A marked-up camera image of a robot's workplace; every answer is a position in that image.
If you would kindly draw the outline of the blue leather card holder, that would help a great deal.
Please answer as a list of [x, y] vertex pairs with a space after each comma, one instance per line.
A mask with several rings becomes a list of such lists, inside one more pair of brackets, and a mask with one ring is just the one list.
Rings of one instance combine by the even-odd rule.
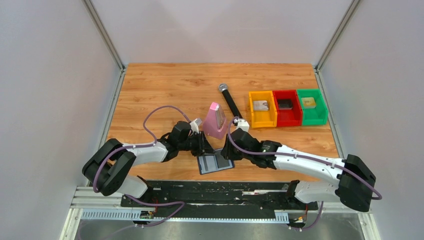
[[214, 154], [204, 154], [197, 157], [200, 175], [233, 169], [235, 167], [232, 160], [225, 159], [221, 155], [221, 151], [222, 148], [219, 148], [215, 150]]

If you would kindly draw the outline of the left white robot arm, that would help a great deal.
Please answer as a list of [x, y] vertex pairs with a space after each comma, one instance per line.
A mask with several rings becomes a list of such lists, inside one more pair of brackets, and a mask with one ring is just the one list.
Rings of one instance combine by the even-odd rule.
[[146, 207], [152, 203], [153, 193], [142, 177], [129, 174], [130, 169], [146, 163], [168, 162], [180, 151], [188, 151], [194, 157], [215, 153], [203, 131], [193, 131], [190, 123], [179, 121], [171, 132], [153, 143], [107, 140], [82, 167], [82, 174], [92, 183], [96, 193], [130, 195], [140, 206]]

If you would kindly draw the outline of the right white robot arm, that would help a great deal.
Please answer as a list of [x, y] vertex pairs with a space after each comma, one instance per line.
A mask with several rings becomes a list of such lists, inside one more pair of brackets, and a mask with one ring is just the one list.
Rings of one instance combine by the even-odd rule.
[[292, 209], [311, 202], [340, 201], [355, 211], [368, 212], [372, 200], [382, 199], [374, 188], [376, 176], [353, 154], [331, 158], [301, 152], [276, 141], [258, 141], [240, 128], [227, 133], [221, 154], [232, 161], [247, 159], [259, 168], [289, 170], [317, 178], [317, 182], [291, 181], [285, 201]]

